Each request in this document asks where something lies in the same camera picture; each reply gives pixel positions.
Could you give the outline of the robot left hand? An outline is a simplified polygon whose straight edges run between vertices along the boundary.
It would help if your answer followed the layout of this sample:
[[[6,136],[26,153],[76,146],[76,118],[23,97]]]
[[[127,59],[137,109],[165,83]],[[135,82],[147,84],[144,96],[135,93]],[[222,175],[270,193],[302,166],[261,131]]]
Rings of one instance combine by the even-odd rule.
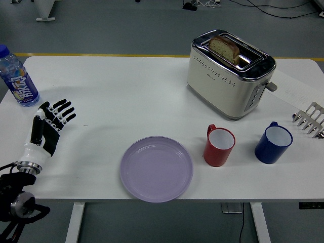
[[[66,99],[53,105],[48,101],[43,103],[34,115],[24,152],[17,162],[18,171],[39,174],[55,153],[61,130],[75,117],[74,107]]]

